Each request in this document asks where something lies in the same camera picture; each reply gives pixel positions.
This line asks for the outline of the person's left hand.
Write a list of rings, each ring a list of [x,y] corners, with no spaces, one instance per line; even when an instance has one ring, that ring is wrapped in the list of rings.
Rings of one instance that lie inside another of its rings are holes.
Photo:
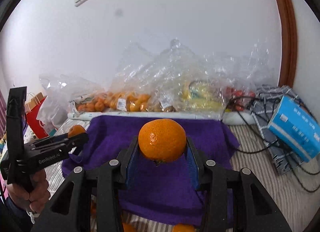
[[[5,187],[16,206],[23,210],[40,214],[50,199],[50,192],[48,191],[49,183],[46,179],[45,170],[43,169],[35,173],[31,176],[31,179],[34,183],[32,192],[27,192],[18,184],[5,183]]]

